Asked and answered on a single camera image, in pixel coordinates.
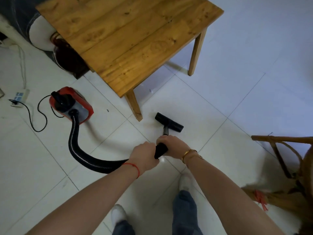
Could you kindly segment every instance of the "person's right arm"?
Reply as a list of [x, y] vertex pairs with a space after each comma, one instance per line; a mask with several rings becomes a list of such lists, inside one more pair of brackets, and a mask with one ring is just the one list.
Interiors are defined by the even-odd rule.
[[[157, 140], [164, 143], [166, 155], [181, 159], [190, 147], [172, 135]], [[245, 192], [215, 166], [202, 159], [196, 151], [184, 158], [205, 197], [217, 213], [228, 235], [282, 235], [279, 227]]]

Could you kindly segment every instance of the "white shoe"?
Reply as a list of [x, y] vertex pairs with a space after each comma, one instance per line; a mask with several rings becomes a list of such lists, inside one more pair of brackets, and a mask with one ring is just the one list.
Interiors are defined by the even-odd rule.
[[185, 172], [179, 179], [179, 190], [190, 191], [192, 186], [192, 176]]
[[113, 208], [111, 209], [111, 221], [113, 227], [115, 227], [116, 224], [123, 220], [127, 220], [127, 214], [125, 210], [119, 204], [114, 205]]

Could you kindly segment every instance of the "vacuum nozzle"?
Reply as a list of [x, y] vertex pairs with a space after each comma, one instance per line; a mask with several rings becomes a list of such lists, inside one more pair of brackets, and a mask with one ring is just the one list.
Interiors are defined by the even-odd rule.
[[170, 118], [167, 118], [166, 116], [160, 114], [159, 112], [156, 114], [155, 119], [161, 124], [163, 124], [165, 127], [174, 130], [178, 133], [180, 133], [184, 128], [184, 126], [182, 126], [181, 124], [172, 121]]

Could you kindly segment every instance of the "vacuum handle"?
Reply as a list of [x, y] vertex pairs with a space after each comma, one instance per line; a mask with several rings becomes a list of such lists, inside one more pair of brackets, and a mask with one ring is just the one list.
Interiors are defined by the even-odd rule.
[[156, 146], [156, 152], [154, 154], [154, 158], [158, 159], [160, 156], [162, 156], [163, 154], [165, 154], [168, 151], [167, 146], [164, 143], [159, 143]]

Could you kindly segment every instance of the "jeans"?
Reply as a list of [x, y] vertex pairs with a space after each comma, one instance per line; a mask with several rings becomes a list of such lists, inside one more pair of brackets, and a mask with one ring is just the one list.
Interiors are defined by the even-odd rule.
[[[186, 190], [181, 190], [173, 201], [172, 234], [203, 235], [198, 227], [197, 205]], [[123, 220], [115, 226], [112, 235], [135, 235], [135, 231]]]

